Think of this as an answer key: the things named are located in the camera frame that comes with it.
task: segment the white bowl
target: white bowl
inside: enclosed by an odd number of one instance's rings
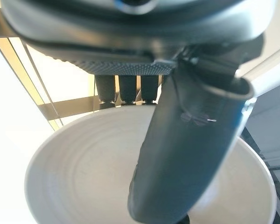
[[[46,140],[26,173],[39,224],[133,224],[129,184],[154,106],[124,106],[78,119]],[[241,139],[189,212],[191,224],[270,224],[273,180]]]

